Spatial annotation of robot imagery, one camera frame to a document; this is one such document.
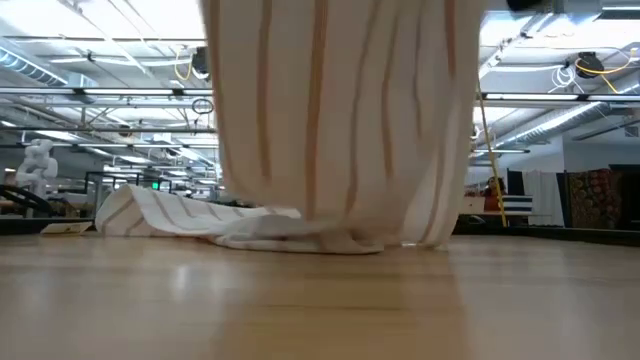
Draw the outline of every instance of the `red object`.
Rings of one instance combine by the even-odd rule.
[[[497,196],[487,196],[484,198],[484,211],[500,211]]]

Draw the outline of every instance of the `yellow cable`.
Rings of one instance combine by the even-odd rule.
[[[498,169],[496,168],[496,159],[491,150],[491,139],[489,138],[489,127],[487,126],[487,116],[484,111],[484,99],[482,99],[482,89],[480,88],[480,77],[478,77],[478,93],[480,94],[480,111],[482,112],[482,126],[484,127],[484,139],[487,143],[487,149],[489,150],[489,161],[491,162],[491,170],[493,171],[493,178],[496,182],[496,189],[498,190],[498,206],[500,206],[500,216],[502,217],[502,227],[507,227],[507,215],[504,213],[504,201],[502,200],[502,189],[500,189],[500,178],[498,177]]]
[[[180,53],[182,51],[178,50],[176,53],[176,60],[180,59]],[[178,64],[173,65],[173,71],[176,73],[176,76],[178,77],[178,79],[183,80],[183,81],[187,81],[189,80],[189,78],[191,77],[191,71],[193,69],[193,54],[191,55],[191,58],[189,60],[189,70],[187,70],[187,76],[182,76],[182,74],[180,74],[180,72],[178,71]]]
[[[612,84],[612,83],[611,83],[611,82],[606,78],[606,76],[602,75],[602,80],[604,80],[604,82],[606,82],[606,83],[607,83],[607,85],[609,85],[609,88],[610,88],[611,90],[613,90],[613,92],[614,92],[614,93],[616,93],[616,94],[620,94],[620,93],[618,92],[618,89],[616,89],[616,88],[615,88],[615,86],[613,86],[613,84]]]
[[[576,67],[584,72],[587,72],[589,74],[597,74],[597,75],[608,75],[608,74],[613,74],[613,73],[617,73],[620,70],[624,70],[626,69],[629,65],[631,65],[632,61],[631,58],[629,58],[629,61],[627,61],[626,64],[622,65],[621,67],[617,68],[617,69],[612,69],[612,70],[605,70],[605,71],[599,71],[599,70],[590,70],[587,68],[584,68],[580,65],[578,65],[578,63],[580,62],[581,59],[577,59],[576,60]]]

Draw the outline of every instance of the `wooden floor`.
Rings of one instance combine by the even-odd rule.
[[[243,252],[0,238],[0,359],[640,358],[640,249]]]

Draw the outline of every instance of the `white robot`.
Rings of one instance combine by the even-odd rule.
[[[19,186],[29,185],[29,191],[45,198],[47,181],[58,176],[58,162],[49,157],[53,142],[35,139],[24,150],[25,158],[18,171],[16,181]]]

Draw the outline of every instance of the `ceiling light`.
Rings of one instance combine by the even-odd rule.
[[[40,135],[44,135],[44,136],[60,139],[60,140],[66,140],[66,141],[78,140],[77,136],[71,135],[69,133],[62,132],[62,131],[48,131],[48,130],[46,130],[46,131],[36,131],[36,133],[38,133]]]
[[[561,69],[564,65],[551,65],[551,66],[496,66],[491,68],[493,72],[515,72],[515,73],[523,73],[523,72],[536,72],[536,71],[547,71],[547,70],[555,70]]]
[[[191,90],[184,90],[184,94],[185,95],[190,95],[190,96],[213,96],[213,90],[212,89],[191,89]]]
[[[133,147],[178,149],[178,148],[181,148],[182,145],[177,145],[177,144],[133,144]]]
[[[87,95],[172,95],[171,89],[84,89]]]
[[[92,148],[89,148],[89,151],[91,151],[91,152],[93,152],[93,153],[96,153],[96,154],[98,154],[98,155],[102,155],[102,156],[112,156],[112,155],[111,155],[111,154],[109,154],[108,152],[103,151],[103,150],[100,150],[100,149],[92,149]]]
[[[569,94],[487,94],[487,100],[576,100]]]
[[[120,158],[124,161],[132,162],[136,164],[146,164],[151,162],[151,160],[149,159],[141,158],[137,156],[120,156]]]
[[[21,88],[0,88],[0,94],[33,94],[34,92],[42,92],[41,95],[73,95],[73,89],[69,88],[46,88],[46,89],[33,89],[28,87]]]
[[[591,95],[594,101],[640,101],[640,95]]]
[[[200,155],[196,154],[195,152],[189,150],[189,149],[181,149],[180,151],[180,155],[186,157],[189,160],[200,160]]]
[[[606,11],[640,11],[640,6],[603,6]]]
[[[488,154],[489,150],[478,149],[478,150],[473,150],[473,152],[476,154]],[[491,152],[493,152],[494,154],[528,154],[531,151],[528,149],[495,149],[495,150],[491,150]]]
[[[109,148],[109,147],[127,147],[127,144],[78,144],[80,147],[91,148]]]
[[[189,145],[192,149],[217,149],[218,145]]]

